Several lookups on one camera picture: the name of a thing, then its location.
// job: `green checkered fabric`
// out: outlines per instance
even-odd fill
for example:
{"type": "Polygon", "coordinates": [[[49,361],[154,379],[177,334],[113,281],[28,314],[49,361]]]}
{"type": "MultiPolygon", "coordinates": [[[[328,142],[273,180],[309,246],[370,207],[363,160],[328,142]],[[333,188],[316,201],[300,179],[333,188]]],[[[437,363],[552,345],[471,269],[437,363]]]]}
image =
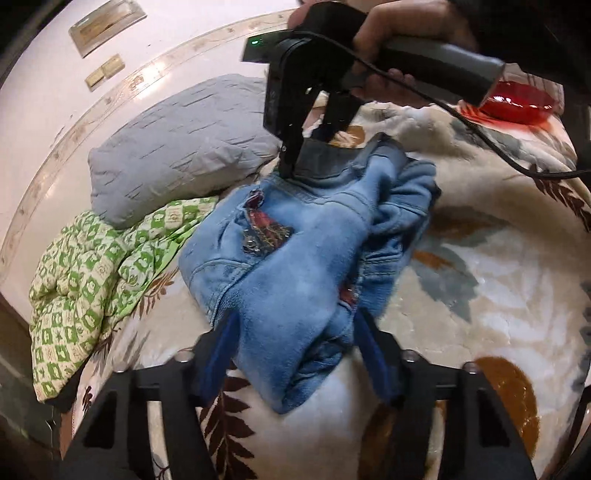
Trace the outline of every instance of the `green checkered fabric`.
{"type": "Polygon", "coordinates": [[[130,314],[217,198],[179,200],[118,231],[78,215],[41,257],[29,292],[33,383],[54,398],[101,339],[130,314]]]}

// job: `red plastic object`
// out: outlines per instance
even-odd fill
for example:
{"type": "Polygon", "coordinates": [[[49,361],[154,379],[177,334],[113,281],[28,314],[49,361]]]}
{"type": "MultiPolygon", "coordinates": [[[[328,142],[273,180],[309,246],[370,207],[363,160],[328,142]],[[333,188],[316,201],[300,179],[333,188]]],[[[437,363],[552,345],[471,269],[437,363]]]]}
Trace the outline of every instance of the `red plastic object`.
{"type": "Polygon", "coordinates": [[[507,122],[534,125],[546,120],[555,105],[548,93],[531,85],[499,82],[480,110],[507,122]]]}

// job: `small plaque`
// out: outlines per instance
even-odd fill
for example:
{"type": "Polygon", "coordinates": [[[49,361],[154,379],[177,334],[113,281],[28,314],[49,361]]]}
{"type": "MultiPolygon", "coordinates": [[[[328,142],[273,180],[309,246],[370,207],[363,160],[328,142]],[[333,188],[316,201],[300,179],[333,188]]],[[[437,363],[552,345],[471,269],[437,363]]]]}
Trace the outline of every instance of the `small plaque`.
{"type": "Polygon", "coordinates": [[[84,58],[144,18],[146,14],[134,0],[111,0],[70,27],[70,36],[84,58]]]}
{"type": "Polygon", "coordinates": [[[100,66],[105,77],[110,79],[115,73],[120,72],[125,68],[125,63],[121,60],[119,54],[113,55],[109,60],[100,66]]]}
{"type": "Polygon", "coordinates": [[[88,85],[88,88],[90,89],[90,91],[92,91],[94,88],[94,86],[99,83],[103,78],[105,78],[105,74],[103,73],[102,69],[96,69],[94,72],[92,72],[90,75],[88,75],[88,77],[86,77],[86,84],[88,85]]]}

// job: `brown leaf print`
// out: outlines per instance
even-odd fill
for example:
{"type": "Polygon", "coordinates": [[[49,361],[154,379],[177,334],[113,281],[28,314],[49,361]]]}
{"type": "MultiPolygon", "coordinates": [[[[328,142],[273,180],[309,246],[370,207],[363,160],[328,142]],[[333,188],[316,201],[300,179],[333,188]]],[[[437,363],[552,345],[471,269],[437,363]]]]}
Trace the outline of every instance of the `brown leaf print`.
{"type": "Polygon", "coordinates": [[[107,363],[107,356],[109,355],[109,351],[111,350],[111,345],[113,345],[113,340],[115,335],[121,331],[121,325],[116,324],[109,336],[103,340],[99,340],[99,342],[95,346],[95,350],[92,352],[92,360],[96,362],[95,369],[92,372],[92,375],[96,375],[98,372],[99,375],[102,375],[105,371],[105,366],[107,363]]]}
{"type": "Polygon", "coordinates": [[[425,252],[424,250],[415,250],[413,252],[413,258],[433,270],[439,270],[443,267],[453,268],[453,264],[450,261],[431,252],[425,252]]]}
{"type": "Polygon", "coordinates": [[[142,295],[138,303],[138,314],[141,319],[144,314],[148,314],[156,305],[156,301],[166,295],[166,287],[174,283],[173,277],[177,274],[178,267],[171,271],[161,273],[158,277],[152,280],[145,293],[142,295]]]}
{"type": "Polygon", "coordinates": [[[455,215],[456,211],[448,212],[446,209],[435,210],[429,224],[430,235],[444,238],[446,240],[461,240],[473,233],[493,228],[496,226],[485,216],[455,215]]]}
{"type": "Polygon", "coordinates": [[[158,455],[155,453],[152,454],[152,461],[154,462],[154,466],[156,467],[154,470],[158,470],[158,472],[154,471],[156,480],[164,480],[166,478],[166,472],[170,469],[170,466],[160,465],[162,460],[158,455]]]}
{"type": "Polygon", "coordinates": [[[581,220],[585,231],[591,231],[591,212],[584,209],[585,202],[561,181],[532,179],[538,190],[568,207],[581,220]]]}
{"type": "Polygon", "coordinates": [[[82,411],[84,415],[88,409],[92,406],[92,393],[90,391],[90,387],[86,387],[86,391],[84,392],[84,396],[82,397],[82,411]]]}
{"type": "Polygon", "coordinates": [[[365,141],[365,130],[360,125],[350,125],[346,132],[337,132],[330,145],[340,148],[355,148],[365,141]]]}
{"type": "MultiPolygon", "coordinates": [[[[232,364],[229,370],[235,370],[232,364]]],[[[203,408],[199,413],[199,422],[206,421],[203,436],[208,440],[211,456],[216,455],[216,471],[223,480],[254,480],[257,475],[239,458],[254,458],[250,450],[237,439],[248,438],[255,434],[244,420],[233,414],[250,408],[242,400],[231,397],[228,392],[237,392],[250,385],[248,380],[228,375],[222,391],[213,405],[203,408]]]]}
{"type": "Polygon", "coordinates": [[[357,470],[359,480],[373,480],[377,477],[396,415],[396,410],[381,403],[369,419],[361,439],[357,470]]]}
{"type": "Polygon", "coordinates": [[[555,149],[558,153],[563,155],[566,158],[576,158],[577,154],[573,151],[572,147],[567,143],[563,142],[559,139],[556,135],[554,135],[549,130],[543,128],[545,124],[541,126],[538,125],[528,125],[528,129],[530,132],[538,138],[540,141],[545,143],[546,145],[551,146],[555,149]]]}
{"type": "MultiPolygon", "coordinates": [[[[501,398],[503,406],[517,428],[530,458],[533,458],[540,434],[537,400],[534,389],[525,374],[513,363],[501,357],[486,356],[474,360],[501,398]]],[[[436,407],[445,419],[447,403],[438,401],[436,407]]],[[[358,480],[373,480],[379,473],[386,454],[390,434],[398,412],[380,404],[369,419],[361,440],[358,480]]],[[[436,462],[427,457],[426,471],[436,462]]]]}
{"type": "Polygon", "coordinates": [[[501,398],[530,458],[540,436],[540,418],[534,387],[525,373],[500,356],[484,356],[474,360],[501,398]]]}

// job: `light blue fabric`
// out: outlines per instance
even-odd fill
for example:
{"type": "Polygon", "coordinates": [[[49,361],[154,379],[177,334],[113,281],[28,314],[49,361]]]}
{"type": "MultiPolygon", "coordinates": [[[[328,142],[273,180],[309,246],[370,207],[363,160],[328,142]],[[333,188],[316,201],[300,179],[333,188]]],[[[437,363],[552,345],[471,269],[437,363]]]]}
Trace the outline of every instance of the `light blue fabric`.
{"type": "Polygon", "coordinates": [[[293,179],[238,189],[186,243],[178,264],[192,295],[213,325],[239,310],[236,364],[278,413],[304,403],[352,346],[356,308],[383,312],[439,196],[434,175],[383,134],[361,151],[307,140],[293,179]],[[263,257],[243,249],[253,188],[259,209],[294,229],[263,257]]]}

